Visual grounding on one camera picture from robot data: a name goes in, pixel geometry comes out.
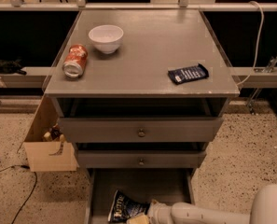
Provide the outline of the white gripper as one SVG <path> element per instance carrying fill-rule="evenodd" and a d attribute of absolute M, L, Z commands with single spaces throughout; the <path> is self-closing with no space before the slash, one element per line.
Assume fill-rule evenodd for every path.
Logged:
<path fill-rule="evenodd" d="M 127 220 L 126 224 L 174 224 L 172 208 L 166 203 L 152 200 L 146 214 L 139 214 Z"/>

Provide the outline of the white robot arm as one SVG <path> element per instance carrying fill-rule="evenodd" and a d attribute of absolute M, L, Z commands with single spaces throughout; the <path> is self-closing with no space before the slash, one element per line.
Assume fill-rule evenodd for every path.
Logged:
<path fill-rule="evenodd" d="M 191 203 L 152 203 L 147 214 L 131 217 L 126 224 L 277 224 L 277 184 L 267 185 L 256 194 L 249 214 Z"/>

